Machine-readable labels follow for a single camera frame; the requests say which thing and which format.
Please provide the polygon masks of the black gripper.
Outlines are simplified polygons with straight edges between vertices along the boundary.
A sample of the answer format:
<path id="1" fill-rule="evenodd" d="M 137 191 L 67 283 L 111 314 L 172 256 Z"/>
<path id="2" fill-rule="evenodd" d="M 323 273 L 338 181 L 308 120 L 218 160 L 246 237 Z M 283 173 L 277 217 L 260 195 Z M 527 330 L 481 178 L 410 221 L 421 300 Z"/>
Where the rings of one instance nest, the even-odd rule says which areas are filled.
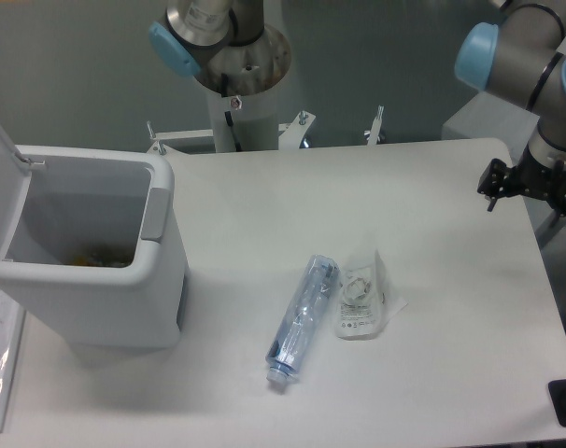
<path id="1" fill-rule="evenodd" d="M 492 159 L 481 175 L 477 192 L 490 201 L 492 211 L 501 198 L 524 196 L 546 202 L 558 216 L 566 217 L 566 170 L 563 161 L 547 168 L 533 159 L 508 167 Z"/>

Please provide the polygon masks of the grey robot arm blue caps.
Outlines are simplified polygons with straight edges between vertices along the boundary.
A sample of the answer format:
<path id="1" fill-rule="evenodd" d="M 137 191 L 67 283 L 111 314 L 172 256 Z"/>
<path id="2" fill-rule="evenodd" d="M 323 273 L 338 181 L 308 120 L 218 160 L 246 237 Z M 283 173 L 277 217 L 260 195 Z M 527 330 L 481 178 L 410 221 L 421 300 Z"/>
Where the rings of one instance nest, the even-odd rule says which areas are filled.
<path id="1" fill-rule="evenodd" d="M 464 39 L 454 73 L 538 117 L 519 162 L 493 160 L 478 192 L 491 203 L 517 195 L 566 217 L 566 1 L 501 1 L 501 25 L 478 23 Z M 193 77 L 213 103 L 216 150 L 278 148 L 269 93 L 288 73 L 290 46 L 266 24 L 260 1 L 172 1 L 149 27 L 156 54 Z"/>

